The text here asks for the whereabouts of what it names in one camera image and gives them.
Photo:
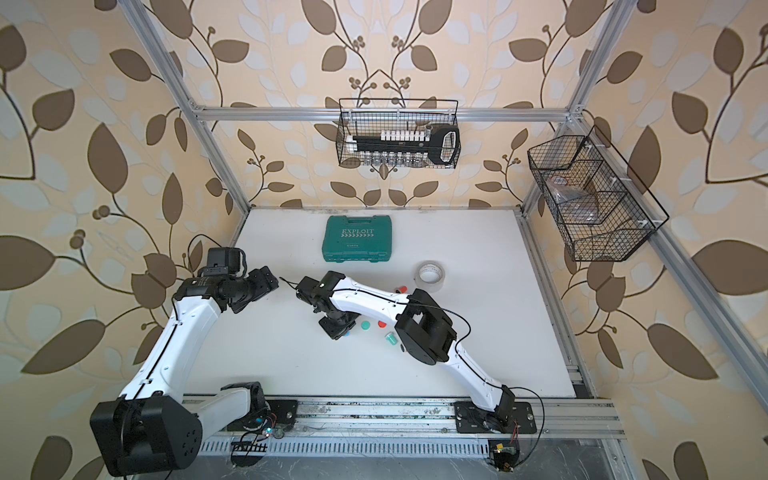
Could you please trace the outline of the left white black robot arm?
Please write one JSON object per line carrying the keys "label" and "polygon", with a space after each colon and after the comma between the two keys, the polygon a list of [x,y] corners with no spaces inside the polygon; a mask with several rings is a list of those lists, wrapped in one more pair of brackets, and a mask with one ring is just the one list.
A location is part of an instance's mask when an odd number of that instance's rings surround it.
{"label": "left white black robot arm", "polygon": [[90,417],[102,459],[113,477],[189,467],[205,440],[235,421],[261,433],[275,424],[261,384],[224,386],[191,411],[183,395],[209,331],[226,310],[241,312],[279,286],[268,267],[245,276],[229,267],[201,270],[173,296],[173,314],[148,357],[113,401]]}

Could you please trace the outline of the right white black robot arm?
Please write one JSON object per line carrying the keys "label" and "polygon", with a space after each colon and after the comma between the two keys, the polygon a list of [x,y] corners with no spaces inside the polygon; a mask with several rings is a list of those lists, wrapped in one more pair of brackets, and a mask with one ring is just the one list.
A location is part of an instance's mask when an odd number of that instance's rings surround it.
{"label": "right white black robot arm", "polygon": [[532,408],[516,400],[516,389],[493,378],[466,351],[453,327],[452,319],[459,315],[440,307],[428,292],[385,292],[335,271],[320,280],[304,277],[294,290],[299,300],[323,315],[319,325],[331,339],[340,339],[357,318],[367,317],[393,326],[415,360],[446,369],[470,398],[457,412],[459,431],[510,435],[538,431]]}

